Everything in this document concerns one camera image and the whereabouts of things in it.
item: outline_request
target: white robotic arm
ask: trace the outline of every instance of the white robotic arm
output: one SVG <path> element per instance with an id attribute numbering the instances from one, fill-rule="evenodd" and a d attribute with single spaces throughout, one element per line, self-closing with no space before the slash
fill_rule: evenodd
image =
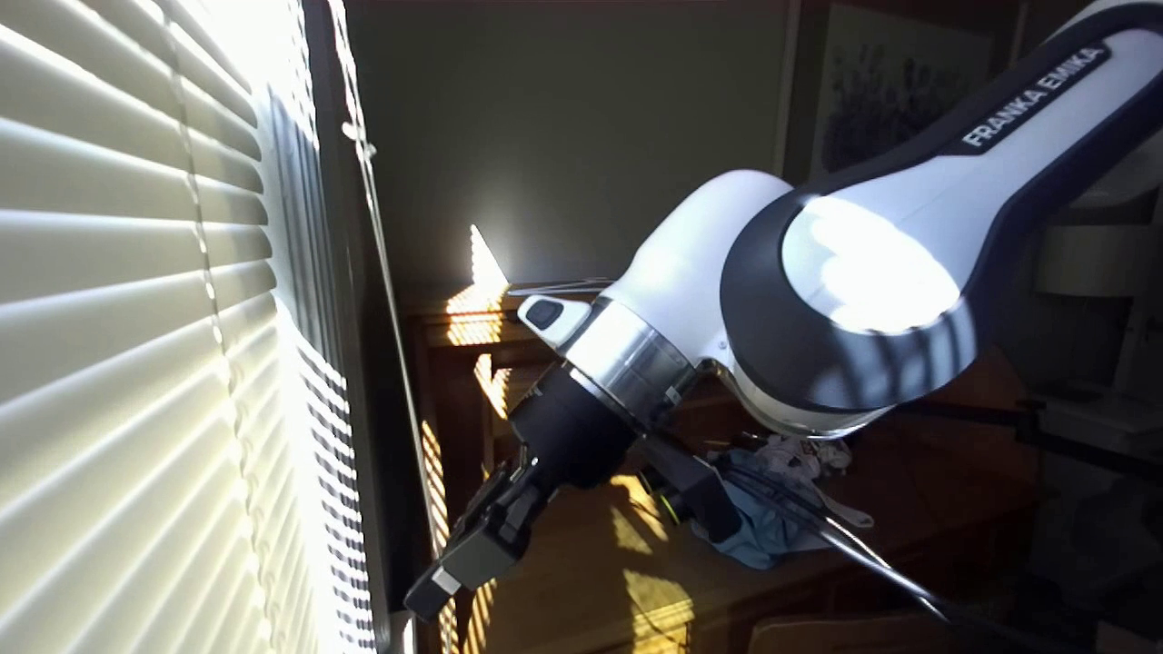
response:
<path id="1" fill-rule="evenodd" d="M 511 415 L 528 458 L 480 495 L 409 607 L 432 615 L 517 565 L 545 497 L 606 481 L 698 366 L 793 437 L 845 437 L 940 390 L 979 358 L 998 229 L 1072 205 L 1158 125 L 1163 4 L 1093 4 L 871 163 L 801 189 L 713 180 L 596 301 L 523 301 L 564 363 Z"/>

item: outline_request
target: window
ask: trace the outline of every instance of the window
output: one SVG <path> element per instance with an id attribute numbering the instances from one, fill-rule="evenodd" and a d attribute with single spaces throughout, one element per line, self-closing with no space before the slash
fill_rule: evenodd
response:
<path id="1" fill-rule="evenodd" d="M 0 651 L 369 651 L 293 0 L 0 4 Z"/>

